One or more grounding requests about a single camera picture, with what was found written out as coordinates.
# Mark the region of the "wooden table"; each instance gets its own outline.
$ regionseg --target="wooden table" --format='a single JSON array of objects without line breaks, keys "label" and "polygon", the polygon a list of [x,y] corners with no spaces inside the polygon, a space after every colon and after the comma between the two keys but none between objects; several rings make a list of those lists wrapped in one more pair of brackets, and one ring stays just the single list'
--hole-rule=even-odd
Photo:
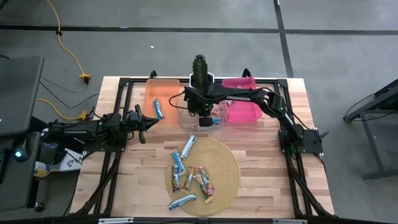
[{"label": "wooden table", "polygon": [[[113,112],[119,78],[104,77],[96,106],[97,114]],[[304,80],[287,80],[294,113],[312,128]],[[145,85],[134,84],[130,109],[135,104],[143,106]],[[239,161],[241,169],[238,196],[229,208],[215,217],[294,217],[285,157],[279,149],[279,129],[278,120],[265,114],[254,124],[226,125],[220,129],[200,132],[182,129],[178,125],[156,124],[145,134],[146,144],[140,144],[138,138],[127,142],[119,167],[112,216],[190,217],[179,208],[168,210],[170,199],[165,189],[164,172],[172,149],[184,144],[189,134],[195,134],[226,144]],[[96,152],[84,160],[71,212],[81,208],[98,186],[103,157],[103,152]],[[313,155],[304,154],[303,164],[308,187],[325,209],[333,213],[328,182],[321,162]],[[107,191],[106,189],[103,197],[103,207],[106,204]],[[298,196],[300,208],[305,212],[301,190],[298,190]]]}]

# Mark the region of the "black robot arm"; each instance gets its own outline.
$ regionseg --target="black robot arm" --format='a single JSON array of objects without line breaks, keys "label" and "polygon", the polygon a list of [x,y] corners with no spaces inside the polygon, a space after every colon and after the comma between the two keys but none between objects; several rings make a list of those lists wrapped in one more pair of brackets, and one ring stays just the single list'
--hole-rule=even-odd
[{"label": "black robot arm", "polygon": [[295,124],[287,114],[287,107],[282,96],[267,88],[239,89],[226,88],[219,83],[210,83],[205,88],[184,89],[184,100],[187,101],[191,114],[198,114],[200,126],[211,126],[210,113],[213,104],[223,100],[247,101],[257,104],[271,118],[277,118],[288,132],[289,142],[295,146],[302,145],[303,127]]},{"label": "black robot arm", "polygon": [[84,123],[60,123],[56,120],[42,131],[42,140],[59,143],[76,152],[115,151],[125,142],[127,133],[134,136],[134,131],[138,131],[139,140],[144,144],[144,131],[159,120],[142,115],[139,105],[135,109],[128,111],[123,118],[119,113],[110,113],[99,120]]}]

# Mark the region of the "gray floor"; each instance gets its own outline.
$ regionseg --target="gray floor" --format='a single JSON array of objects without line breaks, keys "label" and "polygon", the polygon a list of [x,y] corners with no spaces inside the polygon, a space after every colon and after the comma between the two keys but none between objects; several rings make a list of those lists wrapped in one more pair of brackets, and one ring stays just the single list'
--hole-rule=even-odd
[{"label": "gray floor", "polygon": [[[66,26],[212,27],[275,29],[272,0],[53,0]],[[280,0],[286,29],[397,30],[395,0]],[[0,24],[56,25],[46,1],[13,0],[0,11]],[[81,90],[79,70],[53,31],[0,30],[0,54],[43,55],[42,76]],[[186,75],[195,54],[205,54],[210,72],[240,76],[249,68],[256,77],[286,77],[279,34],[64,32],[63,42],[93,79],[88,90],[70,94],[51,86],[72,106],[100,89],[105,75]],[[304,78],[313,118],[325,138],[325,162],[333,206],[346,218],[398,222],[398,179],[363,182],[377,171],[361,123],[341,117],[362,97],[395,80],[398,35],[287,35],[294,76]],[[54,102],[62,113],[90,110],[96,98],[74,110],[40,87],[38,98]],[[37,103],[34,115],[57,117]],[[47,209],[0,213],[1,220],[61,215],[72,196],[76,174],[47,182]]]}]

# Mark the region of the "yellow cable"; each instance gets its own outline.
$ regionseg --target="yellow cable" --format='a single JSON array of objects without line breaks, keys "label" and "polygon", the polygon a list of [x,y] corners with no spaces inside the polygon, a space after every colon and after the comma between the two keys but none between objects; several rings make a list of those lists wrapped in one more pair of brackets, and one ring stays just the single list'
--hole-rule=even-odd
[{"label": "yellow cable", "polygon": [[60,42],[61,47],[62,47],[64,50],[66,50],[66,51],[75,59],[77,65],[78,65],[79,68],[80,68],[80,72],[81,72],[80,78],[83,79],[82,77],[88,77],[88,78],[90,79],[90,75],[83,72],[83,69],[81,68],[81,65],[80,65],[80,63],[79,63],[79,60],[76,58],[76,56],[75,56],[72,52],[70,52],[70,50],[68,50],[68,49],[62,44],[61,35],[59,34],[59,32],[61,31],[61,22],[60,22],[60,18],[58,17],[57,11],[55,10],[54,6],[51,4],[50,0],[47,0],[47,2],[50,4],[50,6],[51,6],[51,8],[52,8],[52,10],[53,10],[53,12],[54,12],[54,14],[55,14],[55,17],[57,18],[57,21],[58,21],[58,34],[57,34],[57,35],[58,35],[58,40],[59,40],[59,42]]},{"label": "yellow cable", "polygon": [[47,100],[45,100],[45,99],[36,99],[36,101],[41,101],[41,102],[44,102],[44,103],[49,104],[50,106],[52,106],[52,108],[54,108],[55,112],[56,112],[61,118],[63,118],[63,119],[76,120],[76,119],[79,118],[78,116],[75,117],[75,118],[67,118],[67,117],[65,117],[64,115],[62,115],[62,114],[57,110],[57,108],[56,108],[51,102],[49,102],[49,101],[47,101]]}]

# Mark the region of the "woven placemat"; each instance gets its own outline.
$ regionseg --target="woven placemat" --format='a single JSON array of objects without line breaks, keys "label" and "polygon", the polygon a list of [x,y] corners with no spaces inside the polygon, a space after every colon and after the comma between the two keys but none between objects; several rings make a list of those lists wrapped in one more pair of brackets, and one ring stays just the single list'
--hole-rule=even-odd
[{"label": "woven placemat", "polygon": [[[178,151],[181,152],[183,147],[180,146]],[[205,165],[210,176],[210,181],[215,188],[214,199],[205,204],[203,194],[196,180],[192,179],[190,192],[195,193],[197,199],[181,206],[180,208],[184,212],[194,216],[209,217],[219,214],[232,204],[238,194],[241,171],[232,152],[223,143],[210,138],[197,138],[189,152],[188,159],[182,162],[185,168],[188,166],[195,167],[194,174],[198,172],[197,167]],[[170,161],[165,171],[165,184],[171,200],[186,195],[182,191],[177,193],[172,192],[172,166],[174,164],[175,162],[170,155]],[[186,178],[186,174],[180,176],[181,187],[183,187]]]}]

